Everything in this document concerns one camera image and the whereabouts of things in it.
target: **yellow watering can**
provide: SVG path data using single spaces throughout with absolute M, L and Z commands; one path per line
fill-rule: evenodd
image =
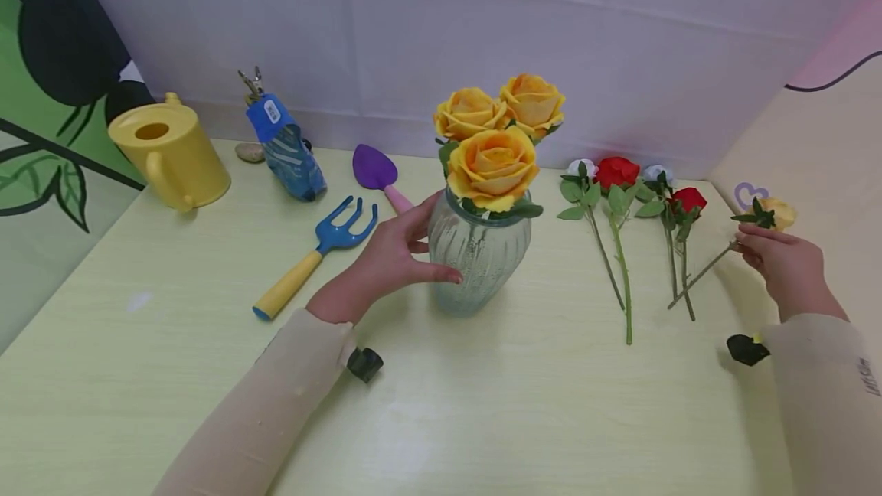
M 221 198 L 230 173 L 221 164 L 193 109 L 174 92 L 165 103 L 129 109 L 108 133 L 166 205 L 181 212 Z

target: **beige sleeve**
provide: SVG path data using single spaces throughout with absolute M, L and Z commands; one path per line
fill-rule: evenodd
M 763 332 L 798 496 L 882 494 L 882 393 L 858 330 L 797 315 Z
M 265 494 L 354 349 L 352 324 L 295 311 L 199 426 L 153 494 Z

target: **hand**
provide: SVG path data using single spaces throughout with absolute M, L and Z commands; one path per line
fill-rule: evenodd
M 429 244 L 420 240 L 428 234 L 429 218 L 441 194 L 380 223 L 358 259 L 315 293 L 307 310 L 326 322 L 358 323 L 377 299 L 411 283 L 462 282 L 457 269 L 422 263 L 411 254 L 429 251 Z
M 848 316 L 824 278 L 824 253 L 810 241 L 755 224 L 738 226 L 736 240 L 744 262 L 766 278 L 781 322 L 795 315 Z

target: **rose stem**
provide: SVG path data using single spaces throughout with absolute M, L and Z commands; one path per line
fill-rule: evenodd
M 616 241 L 616 253 L 619 254 L 619 264 L 622 267 L 622 280 L 625 283 L 625 344 L 633 342 L 631 327 L 631 281 L 628 280 L 628 265 L 625 263 L 625 251 L 622 250 L 622 239 L 619 236 L 619 226 L 612 215 L 609 216 L 609 227 L 612 228 L 612 237 Z
M 622 310 L 625 310 L 625 303 L 622 301 L 622 294 L 619 293 L 619 286 L 616 284 L 616 277 L 612 274 L 612 267 L 609 265 L 609 257 L 607 257 L 606 249 L 603 248 L 603 240 L 601 240 L 601 234 L 597 230 L 597 219 L 594 218 L 594 212 L 591 210 L 591 207 L 583 207 L 585 208 L 585 217 L 588 219 L 588 222 L 591 223 L 591 228 L 594 230 L 594 237 L 597 239 L 597 246 L 601 248 L 601 256 L 603 257 L 603 264 L 607 268 L 607 274 L 609 275 L 609 281 L 612 283 L 612 289 L 616 292 L 616 299 L 619 300 L 619 306 Z
M 695 310 L 692 310 L 692 299 L 689 298 L 689 291 L 687 291 L 686 287 L 686 274 L 688 271 L 688 266 L 686 266 L 686 242 L 683 242 L 683 257 L 681 258 L 683 263 L 681 263 L 680 276 L 683 277 L 683 295 L 686 298 L 686 309 L 689 309 L 689 318 L 692 321 L 695 321 Z
M 671 231 L 668 230 L 667 226 L 664 225 L 664 222 L 661 223 L 661 228 L 665 233 L 665 241 L 668 242 L 668 262 L 671 263 L 671 298 L 677 298 L 677 266 L 674 265 L 674 240 L 671 236 Z
M 711 260 L 711 262 L 709 262 L 709 263 L 707 264 L 707 266 L 705 266 L 703 269 L 701 269 L 701 272 L 698 272 L 697 276 L 695 276 L 694 278 L 692 278 L 692 281 L 689 282 L 689 283 L 687 283 L 687 285 L 685 285 L 685 286 L 683 287 L 683 291 L 681 291 L 680 294 L 677 295 L 677 297 L 675 297 L 673 301 L 671 301 L 671 304 L 668 305 L 668 310 L 673 309 L 673 308 L 674 308 L 674 305 L 677 305 L 677 302 L 680 300 L 680 298 L 683 297 L 683 295 L 684 295 L 686 292 L 688 292 L 689 289 L 692 288 L 692 286 L 695 286 L 695 283 L 696 283 L 698 280 L 701 280 L 701 277 L 702 277 L 703 275 L 706 275 L 706 274 L 707 274 L 707 271 L 710 270 L 710 269 L 712 269 L 713 266 L 714 266 L 714 264 L 719 263 L 719 262 L 720 262 L 720 259 L 722 259 L 722 258 L 725 256 L 726 253 L 729 253 L 730 251 L 732 251 L 733 249 L 735 249 L 736 245 L 737 245 L 737 242 L 732 242 L 732 243 L 730 243 L 729 246 L 726 246 L 726 248 L 725 248 L 724 250 L 720 251 L 720 254 L 718 254 L 718 256 L 715 256 L 714 259 Z

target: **purple heart shape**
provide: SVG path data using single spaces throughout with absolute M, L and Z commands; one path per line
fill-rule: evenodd
M 744 192 L 747 193 L 746 200 L 742 199 L 742 195 Z M 735 201 L 738 202 L 738 205 L 741 206 L 742 211 L 749 210 L 750 206 L 753 204 L 753 199 L 759 198 L 761 200 L 767 199 L 769 196 L 769 191 L 765 188 L 754 188 L 753 184 L 749 182 L 742 182 L 735 187 Z

